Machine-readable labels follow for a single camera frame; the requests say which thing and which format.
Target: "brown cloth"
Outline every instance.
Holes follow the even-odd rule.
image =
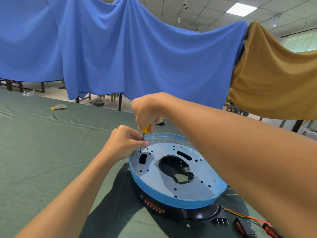
[[[270,119],[317,120],[317,50],[294,53],[252,22],[233,70],[229,98]]]

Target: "red wire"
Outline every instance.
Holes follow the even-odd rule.
[[[259,221],[259,222],[262,222],[262,223],[265,223],[265,224],[268,224],[269,226],[271,226],[271,224],[270,224],[269,222],[266,222],[266,221],[263,221],[263,220],[258,220],[258,219],[254,218],[254,217],[251,217],[251,216],[246,216],[246,215],[244,215],[244,214],[238,213],[238,212],[233,211],[233,210],[230,210],[230,209],[228,209],[228,208],[224,208],[224,209],[225,209],[225,210],[227,209],[227,210],[229,210],[229,211],[231,211],[231,212],[233,212],[233,213],[236,213],[236,214],[238,214],[238,215],[244,216],[244,217],[249,218],[249,219],[251,219],[251,220],[257,220],[257,221]]]

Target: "hole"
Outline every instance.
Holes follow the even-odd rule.
[[[158,168],[170,176],[177,184],[186,184],[194,179],[194,174],[189,172],[186,162],[180,164],[180,157],[167,155],[160,159]]]
[[[177,151],[176,153],[180,156],[183,156],[186,160],[192,160],[191,156],[184,154],[183,152]]]
[[[140,164],[145,164],[146,158],[147,158],[147,154],[145,154],[145,153],[141,154],[141,156],[139,158],[139,163]]]

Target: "green tablecloth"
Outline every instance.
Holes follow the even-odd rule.
[[[111,131],[137,128],[134,114],[0,90],[0,237],[13,237],[45,208],[101,150]],[[50,107],[66,104],[66,110]],[[169,122],[156,132],[180,134]],[[149,213],[134,195],[128,160],[107,175],[87,219],[88,237],[241,237],[210,222],[174,223]],[[219,198],[237,212],[261,216],[238,196]],[[258,237],[264,230],[254,225]]]

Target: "forearm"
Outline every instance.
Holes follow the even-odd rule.
[[[303,229],[314,229],[314,140],[173,96],[162,95],[155,103],[160,115],[170,120],[224,181],[273,225],[287,232],[287,222],[300,220]],[[298,237],[295,230],[286,235]]]
[[[112,167],[111,157],[96,156],[16,238],[79,237],[98,191]]]

